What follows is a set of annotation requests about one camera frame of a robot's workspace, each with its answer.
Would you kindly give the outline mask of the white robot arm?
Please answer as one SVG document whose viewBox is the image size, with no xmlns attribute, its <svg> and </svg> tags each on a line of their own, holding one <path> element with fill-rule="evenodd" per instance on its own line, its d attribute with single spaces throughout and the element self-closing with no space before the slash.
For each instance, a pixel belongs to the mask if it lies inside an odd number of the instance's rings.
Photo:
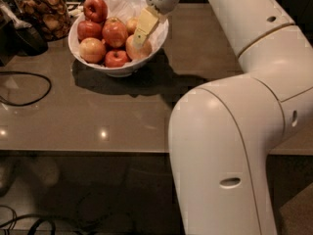
<svg viewBox="0 0 313 235">
<path fill-rule="evenodd" d="M 243 70 L 175 105 L 169 157 L 186 235 L 277 235 L 268 153 L 312 117 L 313 51 L 275 0 L 208 0 Z"/>
</svg>

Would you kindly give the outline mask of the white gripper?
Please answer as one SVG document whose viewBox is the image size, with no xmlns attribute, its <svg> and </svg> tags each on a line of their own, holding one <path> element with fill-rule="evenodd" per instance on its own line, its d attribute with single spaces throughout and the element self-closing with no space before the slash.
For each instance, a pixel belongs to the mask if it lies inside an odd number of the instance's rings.
<svg viewBox="0 0 313 235">
<path fill-rule="evenodd" d="M 151 33 L 156 29 L 159 16 L 172 12 L 180 0 L 146 0 L 148 6 L 144 8 L 138 18 L 133 36 L 133 45 L 140 49 L 148 40 Z"/>
</svg>

